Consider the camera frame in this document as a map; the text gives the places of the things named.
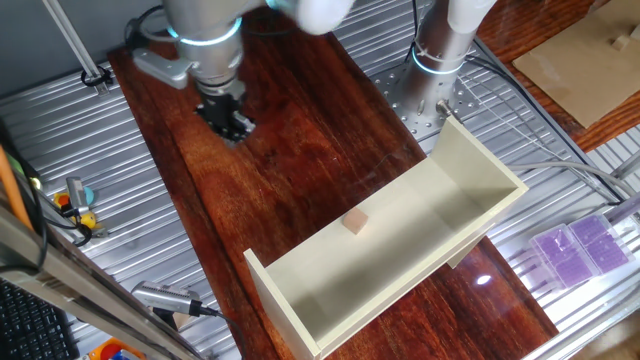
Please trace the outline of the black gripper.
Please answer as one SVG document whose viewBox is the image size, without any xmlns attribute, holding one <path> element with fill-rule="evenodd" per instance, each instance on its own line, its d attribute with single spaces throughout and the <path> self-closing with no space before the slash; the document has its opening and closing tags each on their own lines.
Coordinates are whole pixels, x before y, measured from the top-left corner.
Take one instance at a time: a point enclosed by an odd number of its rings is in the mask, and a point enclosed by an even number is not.
<svg viewBox="0 0 640 360">
<path fill-rule="evenodd" d="M 240 113 L 245 90 L 222 90 L 198 88 L 201 104 L 195 112 L 214 127 L 215 133 L 226 146 L 235 146 L 244 141 L 256 128 L 256 124 Z M 234 135 L 224 128 L 234 128 Z"/>
</svg>

